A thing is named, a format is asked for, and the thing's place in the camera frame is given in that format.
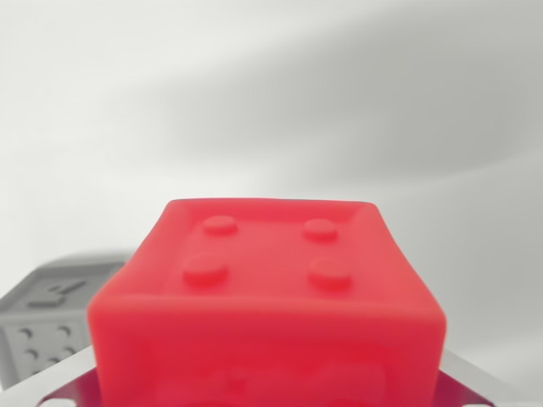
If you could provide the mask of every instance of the metal platform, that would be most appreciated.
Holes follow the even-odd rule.
[[[543,407],[445,351],[432,407]],[[103,407],[92,347],[0,393],[0,407]]]

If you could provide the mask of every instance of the plastic toy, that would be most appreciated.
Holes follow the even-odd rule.
[[[90,345],[87,303],[123,263],[65,259],[44,265],[0,300],[4,388]]]
[[[445,335],[374,205],[279,199],[170,203],[89,323],[105,407],[429,407]]]

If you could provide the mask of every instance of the metallic surface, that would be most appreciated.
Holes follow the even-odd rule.
[[[542,1],[130,4],[0,0],[1,294],[173,198],[371,201],[447,348],[543,399]]]
[[[445,351],[433,407],[543,407]],[[102,407],[92,347],[0,393],[0,407]]]
[[[59,259],[37,267],[0,298],[3,388],[91,344],[87,303],[128,257],[104,253]]]

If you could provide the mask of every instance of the gray block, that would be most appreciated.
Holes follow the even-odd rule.
[[[0,299],[3,388],[90,344],[87,304],[126,256],[62,259],[32,271]]]

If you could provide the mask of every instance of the top face of cube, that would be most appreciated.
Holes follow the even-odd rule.
[[[94,293],[122,265],[122,261],[115,261],[40,267],[0,300],[0,318],[21,313],[83,311]]]
[[[172,201],[110,294],[437,309],[377,208],[339,201]]]

